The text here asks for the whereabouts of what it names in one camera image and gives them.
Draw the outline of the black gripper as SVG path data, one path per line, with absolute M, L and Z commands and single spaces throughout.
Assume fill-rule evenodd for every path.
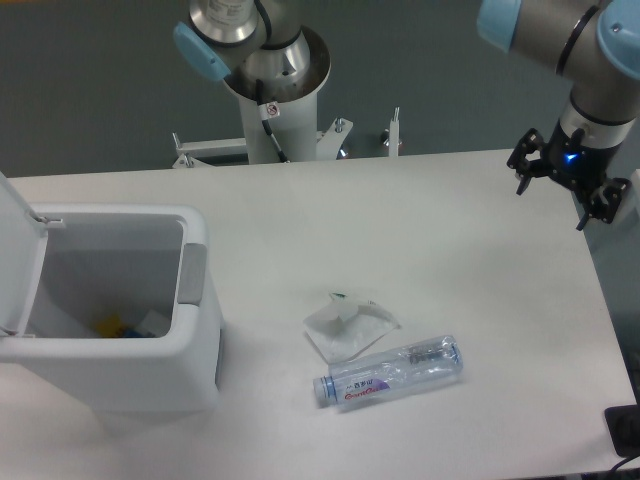
M 607 178 L 607 169 L 626 136 L 626 125 L 593 122 L 571 124 L 559 120 L 546 144 L 540 132 L 530 128 L 518 141 L 506 165 L 519 180 L 522 195 L 534 178 L 548 177 L 577 191 L 583 207 L 576 229 L 582 231 L 590 220 L 612 224 L 631 181 Z M 529 160 L 539 152 L 541 158 Z

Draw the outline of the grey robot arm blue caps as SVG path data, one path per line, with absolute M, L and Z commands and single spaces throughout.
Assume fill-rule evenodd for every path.
M 549 178 L 572 191 L 582 221 L 612 223 L 630 181 L 608 167 L 639 115 L 639 5 L 635 1 L 485 1 L 479 35 L 572 82 L 552 135 L 529 130 L 508 166 L 526 189 Z M 202 77 L 237 97 L 253 163 L 320 158 L 318 91 L 330 72 L 324 41 L 294 1 L 193 1 L 174 43 Z

